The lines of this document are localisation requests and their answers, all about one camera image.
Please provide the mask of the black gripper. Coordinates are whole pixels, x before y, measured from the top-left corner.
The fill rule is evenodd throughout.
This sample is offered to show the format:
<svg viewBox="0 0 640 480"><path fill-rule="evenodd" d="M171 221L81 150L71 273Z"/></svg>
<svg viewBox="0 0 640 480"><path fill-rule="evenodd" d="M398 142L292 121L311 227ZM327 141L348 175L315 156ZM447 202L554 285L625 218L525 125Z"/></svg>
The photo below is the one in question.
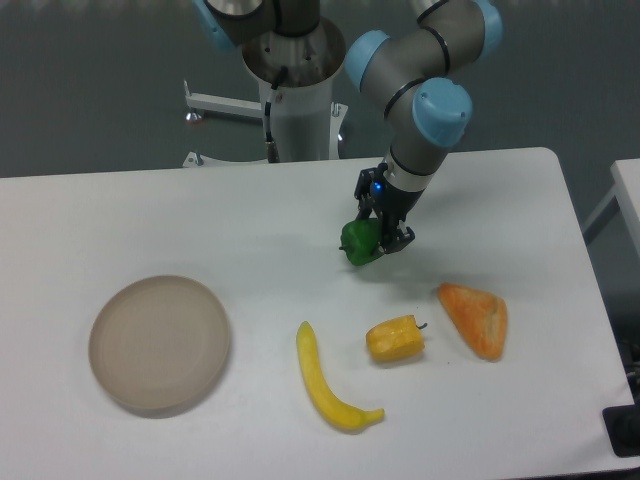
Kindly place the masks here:
<svg viewBox="0 0 640 480"><path fill-rule="evenodd" d="M358 202L355 219L366 220L375 215L380 221L380 238L374 249L380 255L400 252L415 240L414 231L406 225L406 217L423 193L423 190L402 190L385 174L384 167L361 170L354 190Z"/></svg>

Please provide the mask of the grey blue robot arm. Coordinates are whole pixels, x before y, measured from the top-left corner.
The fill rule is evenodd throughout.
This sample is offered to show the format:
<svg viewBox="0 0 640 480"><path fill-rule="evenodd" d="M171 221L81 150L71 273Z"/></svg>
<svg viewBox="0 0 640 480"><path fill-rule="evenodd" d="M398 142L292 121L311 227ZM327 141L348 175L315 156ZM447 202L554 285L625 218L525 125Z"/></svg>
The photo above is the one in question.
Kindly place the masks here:
<svg viewBox="0 0 640 480"><path fill-rule="evenodd" d="M260 88L260 117L271 163L325 158L330 88L345 72L394 132L383 160L359 173L356 218L340 234L361 266L414 240L406 218L472 117L457 68L491 54L503 35L488 1L415 1L416 29L398 39L380 30L347 44L317 1L198 1L207 39L239 49Z"/></svg>

